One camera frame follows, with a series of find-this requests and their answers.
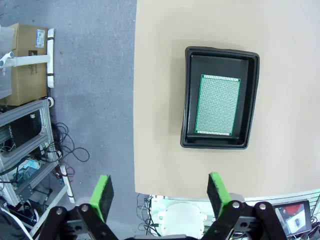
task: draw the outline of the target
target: metal rack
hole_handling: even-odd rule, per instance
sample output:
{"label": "metal rack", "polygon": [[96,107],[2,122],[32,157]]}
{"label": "metal rack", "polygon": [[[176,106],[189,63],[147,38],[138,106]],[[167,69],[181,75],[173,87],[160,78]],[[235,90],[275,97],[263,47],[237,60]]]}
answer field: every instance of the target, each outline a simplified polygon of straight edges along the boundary
{"label": "metal rack", "polygon": [[[36,100],[19,106],[5,113],[0,114],[0,143],[10,139],[9,124],[23,116],[29,115],[36,111],[40,112],[41,131],[40,133],[28,140],[21,146],[12,150],[11,152],[0,153],[0,172],[15,166],[23,157],[27,156],[31,151],[38,147],[48,147],[54,141],[51,129],[51,120],[49,112],[49,103],[47,99]],[[8,204],[16,206],[18,203],[24,203],[33,194],[33,189],[37,184],[46,177],[55,166],[57,166],[58,156],[55,152],[54,146],[51,152],[48,152],[47,160],[28,180],[22,183],[17,189],[11,184],[5,184],[3,188],[3,197]],[[8,174],[1,176],[3,181],[10,181]]]}

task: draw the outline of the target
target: screw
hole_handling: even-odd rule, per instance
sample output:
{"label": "screw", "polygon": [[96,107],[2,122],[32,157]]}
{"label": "screw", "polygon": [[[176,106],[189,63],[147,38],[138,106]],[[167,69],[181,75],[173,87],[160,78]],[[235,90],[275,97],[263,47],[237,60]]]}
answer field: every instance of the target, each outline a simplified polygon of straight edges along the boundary
{"label": "screw", "polygon": [[81,207],[81,210],[82,210],[83,212],[88,211],[88,209],[89,209],[88,205],[83,205],[83,206]]}
{"label": "screw", "polygon": [[265,209],[266,209],[266,205],[263,204],[263,203],[261,203],[261,204],[259,205],[259,208],[260,208],[261,210],[265,210]]}
{"label": "screw", "polygon": [[240,207],[240,204],[238,202],[234,202],[232,203],[232,207],[234,207],[235,209],[238,209]]}
{"label": "screw", "polygon": [[62,209],[59,207],[57,210],[56,210],[56,214],[58,214],[58,215],[60,215],[60,214],[62,214]]}

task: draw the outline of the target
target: black plastic tray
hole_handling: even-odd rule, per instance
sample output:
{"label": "black plastic tray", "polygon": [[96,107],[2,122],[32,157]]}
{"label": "black plastic tray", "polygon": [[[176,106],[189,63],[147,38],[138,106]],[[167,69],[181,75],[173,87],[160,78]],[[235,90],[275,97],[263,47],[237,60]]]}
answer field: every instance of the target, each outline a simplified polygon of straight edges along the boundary
{"label": "black plastic tray", "polygon": [[[185,100],[180,144],[184,148],[245,149],[254,114],[259,55],[254,52],[189,46],[185,49]],[[201,74],[240,78],[231,136],[195,133]]]}

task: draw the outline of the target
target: translucent plastic container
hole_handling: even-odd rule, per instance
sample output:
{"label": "translucent plastic container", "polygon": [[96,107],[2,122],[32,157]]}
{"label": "translucent plastic container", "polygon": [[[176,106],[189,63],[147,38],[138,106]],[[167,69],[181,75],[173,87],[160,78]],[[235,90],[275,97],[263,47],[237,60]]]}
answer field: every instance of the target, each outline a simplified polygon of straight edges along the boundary
{"label": "translucent plastic container", "polygon": [[[12,51],[15,30],[0,25],[0,58]],[[12,93],[11,67],[0,68],[0,99]]]}

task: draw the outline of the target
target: table surface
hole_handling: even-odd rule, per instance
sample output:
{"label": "table surface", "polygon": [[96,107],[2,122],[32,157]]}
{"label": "table surface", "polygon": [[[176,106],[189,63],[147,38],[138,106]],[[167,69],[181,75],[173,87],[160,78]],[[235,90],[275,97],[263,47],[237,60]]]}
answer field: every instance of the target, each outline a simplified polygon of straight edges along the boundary
{"label": "table surface", "polygon": [[[138,0],[136,192],[206,198],[210,172],[247,198],[319,188],[319,9],[317,0]],[[260,55],[247,149],[180,146],[188,46]]]}

